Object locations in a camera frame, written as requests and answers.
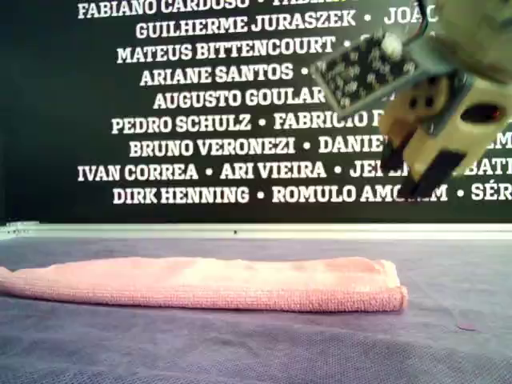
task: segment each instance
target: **black backdrop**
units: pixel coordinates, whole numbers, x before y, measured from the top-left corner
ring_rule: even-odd
[[[364,150],[345,153],[319,153],[319,137],[338,140],[376,140],[376,116],[384,107],[358,116],[358,125],[347,123],[335,128],[277,130],[274,113],[326,111],[328,105],[285,104],[154,109],[157,94],[200,90],[239,90],[244,98],[249,89],[290,88],[299,92],[314,86],[302,73],[321,54],[281,54],[253,57],[227,57],[191,60],[117,63],[118,48],[159,45],[192,45],[276,38],[335,37],[335,46],[353,41],[385,25],[384,20],[396,7],[410,8],[402,1],[340,1],[295,5],[273,4],[273,0],[250,0],[240,9],[156,13],[142,16],[78,18],[76,2],[33,0],[12,2],[12,22],[2,40],[2,72],[6,74],[6,216],[9,220],[40,222],[510,222],[510,175],[512,160],[507,157],[512,136],[498,138],[486,160],[477,169],[458,180],[448,182],[432,201],[397,202],[390,199],[390,188],[399,184],[399,176],[355,177],[350,169],[361,161],[379,159],[379,152]],[[305,14],[311,11],[340,11],[351,16],[355,25],[209,34],[171,38],[137,38],[136,25],[142,22],[178,21],[199,18],[247,16],[251,24],[256,15]],[[400,11],[400,22],[388,27],[404,30],[407,10]],[[415,24],[409,23],[409,31]],[[194,83],[185,85],[140,86],[144,70],[208,66],[215,74],[218,66],[290,63],[293,78],[254,80],[252,82]],[[177,116],[205,114],[250,114],[250,130],[229,132],[180,132]],[[113,118],[168,116],[173,129],[160,134],[112,134]],[[263,126],[258,124],[265,119]],[[294,138],[295,154],[259,154],[207,156],[199,152],[198,140],[244,138]],[[191,156],[141,158],[130,156],[130,142],[191,140]],[[304,142],[310,143],[304,149]],[[321,162],[325,178],[262,178],[260,162]],[[245,179],[220,179],[226,163],[254,163],[254,176]],[[198,179],[127,181],[126,165],[193,164]],[[79,181],[79,166],[119,166],[119,178],[110,181]],[[212,175],[206,169],[212,169]],[[246,186],[249,200],[236,203],[184,202],[183,187]],[[273,187],[285,187],[288,201],[273,202]],[[297,186],[333,186],[343,198],[330,202],[296,202]],[[175,188],[178,202],[162,203],[160,188]],[[113,190],[156,188],[151,204],[114,204]]]

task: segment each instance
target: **white strip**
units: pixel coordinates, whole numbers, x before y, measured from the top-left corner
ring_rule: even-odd
[[[15,223],[33,238],[339,238],[512,240],[511,224],[37,224]]]

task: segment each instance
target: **wall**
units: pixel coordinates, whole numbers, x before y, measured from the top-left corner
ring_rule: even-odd
[[[12,5],[12,39],[4,47],[12,87],[7,88],[13,122],[6,148],[9,220],[510,222],[512,132],[497,138],[470,175],[442,186],[430,201],[398,202],[393,191],[403,174],[385,177],[377,171],[382,147],[377,126],[385,104],[333,124],[330,108],[315,98],[315,84],[303,72],[316,58],[380,26],[412,32],[419,20],[409,1],[237,0],[241,7],[228,8],[233,2],[215,1],[226,5],[220,10],[179,11],[180,5],[211,2],[148,1],[149,14],[96,18],[90,18],[100,15],[95,10],[112,11],[113,3]],[[273,20],[263,15],[278,14],[294,22],[287,29],[251,31],[257,20]],[[296,14],[308,14],[309,21]],[[213,33],[228,18],[249,31]],[[200,34],[201,23],[197,34],[179,29],[180,20],[195,19],[206,20],[207,34]],[[309,28],[311,21],[318,27]],[[149,22],[174,22],[175,29],[166,31],[174,36],[147,37]],[[254,52],[257,42],[269,39],[290,51]],[[290,48],[290,42],[306,44],[306,51],[298,53],[301,47]],[[312,42],[322,52],[311,53]],[[223,43],[229,48],[224,55]],[[234,43],[242,46],[238,53],[231,49]],[[148,50],[160,53],[150,60]],[[164,58],[164,50],[172,58]],[[202,68],[194,70],[198,79],[187,78],[191,68]],[[166,70],[165,85],[152,85],[154,70]],[[254,79],[244,78],[248,74]],[[266,98],[272,92],[286,96],[272,101]],[[208,105],[193,107],[192,94],[205,97]],[[312,126],[312,117],[319,123]],[[202,119],[213,120],[198,128]],[[160,132],[137,132],[150,128]],[[222,154],[230,152],[230,142],[243,151],[255,138],[280,138],[281,145]],[[172,156],[144,154],[143,149],[158,152],[166,143]],[[302,162],[298,178],[280,168],[285,162]],[[149,168],[155,180],[146,179]],[[486,188],[491,182],[498,186]],[[299,186],[324,186],[330,197],[300,202]],[[203,204],[186,198],[211,187],[233,187],[235,201]],[[143,203],[133,203],[130,192],[141,188],[150,193]],[[174,201],[166,200],[170,194]]]

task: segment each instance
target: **microfiber towel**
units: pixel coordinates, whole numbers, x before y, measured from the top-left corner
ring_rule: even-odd
[[[0,293],[59,302],[293,312],[401,310],[407,290],[385,260],[253,262],[109,258],[0,267]]]

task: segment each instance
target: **black gripper pad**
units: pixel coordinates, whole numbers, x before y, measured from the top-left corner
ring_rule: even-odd
[[[452,175],[465,157],[466,154],[451,150],[439,152],[418,181],[414,180],[410,174],[404,178],[398,197],[404,199],[432,197],[435,189]]]

